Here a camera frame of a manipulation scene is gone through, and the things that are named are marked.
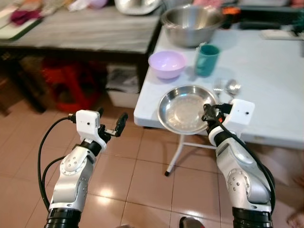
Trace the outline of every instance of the white table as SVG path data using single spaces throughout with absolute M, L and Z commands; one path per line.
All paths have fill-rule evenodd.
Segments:
M 234 78 L 242 84 L 238 98 L 254 102 L 246 142 L 304 148 L 304 58 L 300 41 L 264 40 L 255 30 L 218 30 L 212 44 L 221 49 L 216 69 L 208 78 L 193 73 L 195 50 L 171 44 L 162 29 L 155 52 L 176 50 L 187 59 L 177 78 L 158 79 L 149 69 L 134 111 L 137 125 L 163 128 L 157 117 L 162 96 L 171 89 L 196 84 L 212 91 L 215 78 Z M 221 94 L 221 102 L 229 97 Z

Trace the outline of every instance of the black cable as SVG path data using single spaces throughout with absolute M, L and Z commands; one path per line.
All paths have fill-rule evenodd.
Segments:
M 231 136 L 231 138 L 233 138 L 235 141 L 237 141 L 250 155 L 251 157 L 256 161 L 258 167 L 260 168 L 260 170 L 263 172 L 263 174 L 265 175 L 268 184 L 270 186 L 270 203 L 271 203 L 271 214 L 273 213 L 274 209 L 275 209 L 275 205 L 276 205 L 276 192 L 275 192 L 275 186 L 274 183 L 272 182 L 272 179 L 269 175 L 269 173 L 267 172 L 265 166 L 262 164 L 262 162 L 259 160 L 259 158 L 243 143 L 243 141 L 241 141 L 235 134 L 231 133 L 226 127 L 223 126 L 223 124 L 217 119 L 216 114 L 215 114 L 215 109 L 218 108 L 218 105 L 213 105 L 211 108 L 214 109 L 214 112 L 212 112 L 213 117 L 216 121 L 216 123 L 223 129 L 223 131 L 225 131 L 227 134 L 229 134 Z
M 41 197 L 42 197 L 44 205 L 46 206 L 47 209 L 49 208 L 49 201 L 48 201 L 48 198 L 47 198 L 46 190 L 45 190 L 44 186 L 42 185 L 42 180 L 41 180 L 41 170 L 40 170 L 41 169 L 41 149 L 42 149 L 44 141 L 46 140 L 46 138 L 47 138 L 48 134 L 51 132 L 51 130 L 57 125 L 57 123 L 59 123 L 63 120 L 68 120 L 68 117 L 61 118 L 61 119 L 57 120 L 55 123 L 52 124 L 52 126 L 48 129 L 48 131 L 44 135 L 44 137 L 43 137 L 43 139 L 40 143 L 39 151 L 38 151 L 38 165 L 37 165 L 38 184 L 39 184 L 39 190 L 40 190 Z
M 44 189 L 46 189 L 45 187 L 45 182 L 46 182 L 46 175 L 47 175 L 47 172 L 48 172 L 48 169 L 54 164 L 56 163 L 57 161 L 60 161 L 62 159 L 64 159 L 65 156 L 62 156 L 60 158 L 57 158 L 55 160 L 53 160 L 50 164 L 47 165 L 47 167 L 44 169 L 44 172 L 43 172 L 43 175 L 42 175 L 42 186 Z
M 162 1 L 163 6 L 165 7 L 165 11 L 167 11 L 169 9 L 169 7 L 167 6 L 165 0 L 161 0 L 161 1 Z

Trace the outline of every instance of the red plastic stool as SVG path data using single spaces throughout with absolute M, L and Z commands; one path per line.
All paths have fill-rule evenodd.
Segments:
M 80 109 L 89 109 L 100 96 L 90 69 L 79 62 L 46 58 L 42 62 L 42 74 L 57 109 L 61 111 L 76 112 Z M 91 94 L 86 95 L 84 85 L 93 89 Z M 63 101 L 61 95 L 64 92 L 68 92 L 73 102 Z

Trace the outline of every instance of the white metal leg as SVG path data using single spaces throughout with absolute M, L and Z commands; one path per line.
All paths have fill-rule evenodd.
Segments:
M 174 157 L 172 158 L 170 165 L 167 168 L 167 171 L 165 172 L 165 176 L 169 176 L 170 172 L 173 168 L 173 166 L 175 165 L 175 162 L 177 161 L 177 159 L 179 158 L 179 155 L 181 154 L 182 148 L 184 146 L 184 140 L 185 140 L 185 136 L 183 134 L 180 135 L 180 143 L 179 146 L 177 147 L 177 150 L 175 152 Z
M 181 152 L 182 152 L 182 148 L 183 146 L 195 146 L 195 147 L 201 147 L 201 148 L 208 148 L 208 149 L 216 149 L 215 146 L 209 146 L 209 145 L 203 145 L 203 144 L 198 144 L 198 143 L 190 143 L 190 142 L 185 142 L 185 135 L 181 134 L 180 135 L 180 143 L 179 146 L 177 147 L 177 150 L 175 152 L 174 157 L 172 158 L 167 171 L 165 172 L 165 176 L 169 176 L 170 172 L 173 168 L 173 166 L 175 165 L 176 161 L 178 160 Z

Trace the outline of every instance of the plastic bowl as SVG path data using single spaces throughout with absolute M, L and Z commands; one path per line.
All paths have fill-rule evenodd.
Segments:
M 176 51 L 156 52 L 150 56 L 148 62 L 155 75 L 163 79 L 179 76 L 186 66 L 186 59 Z

